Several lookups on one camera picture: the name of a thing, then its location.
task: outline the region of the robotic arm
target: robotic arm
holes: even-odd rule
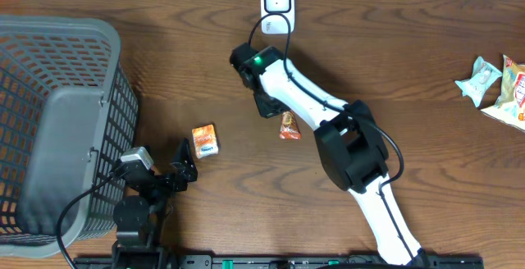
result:
[[[325,172],[340,189],[350,192],[357,200],[376,237],[381,257],[395,265],[415,262],[424,252],[410,233],[390,185],[382,188],[386,204],[379,195],[380,184],[389,180],[385,164],[388,152],[380,133],[368,122],[360,123],[325,107],[304,89],[332,106],[340,107],[341,111],[364,116],[373,122],[370,110],[360,101],[349,105],[331,96],[286,59],[288,73],[295,79],[295,82],[290,81],[283,59],[284,55],[274,47],[258,52],[244,43],[233,51],[230,62],[244,85],[253,90],[262,117],[269,118],[291,109],[312,128]],[[357,136],[347,142],[345,136],[354,131]]]

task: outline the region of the snack bag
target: snack bag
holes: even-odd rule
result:
[[[455,83],[463,91],[463,96],[469,96],[474,105],[479,107],[485,92],[500,76],[501,71],[478,57],[472,68],[472,77],[469,80],[456,80]]]
[[[297,126],[297,121],[295,120],[295,115],[293,112],[283,112],[281,119],[281,134],[279,138],[281,139],[301,139],[301,133],[299,132],[299,127]]]
[[[525,65],[518,65],[503,56],[501,95],[493,106],[482,109],[490,117],[525,131]]]
[[[195,156],[197,158],[219,153],[219,145],[213,125],[192,129],[191,134],[194,136]]]

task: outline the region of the orange packet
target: orange packet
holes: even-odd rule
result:
[[[283,112],[281,119],[281,139],[301,139],[302,135],[299,132],[297,120],[293,112]]]
[[[197,158],[219,153],[219,145],[213,125],[192,129],[191,134],[194,136],[195,156]]]

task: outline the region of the gray plastic bin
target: gray plastic bin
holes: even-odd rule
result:
[[[58,253],[62,209],[131,147],[138,104],[120,49],[103,21],[0,16],[0,255]],[[123,189],[120,180],[75,205],[64,244],[105,235]]]

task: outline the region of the wooden table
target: wooden table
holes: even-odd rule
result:
[[[422,246],[474,253],[486,268],[525,267],[525,134],[483,116],[453,80],[478,55],[525,61],[525,0],[296,0],[290,58],[339,98],[360,98],[403,150],[393,185]],[[280,118],[258,116],[230,67],[259,0],[0,0],[0,12],[93,17],[122,41],[121,63],[141,98],[136,143],[161,171],[190,130],[215,124],[218,156],[174,199],[166,244],[216,254],[347,254],[375,250],[357,203],[327,179],[302,122],[278,138]],[[284,47],[284,36],[255,46]],[[499,95],[493,85],[483,107]],[[389,160],[395,170],[395,159]],[[79,241],[73,255],[107,254],[114,232]],[[2,258],[0,268],[65,267],[62,256]]]

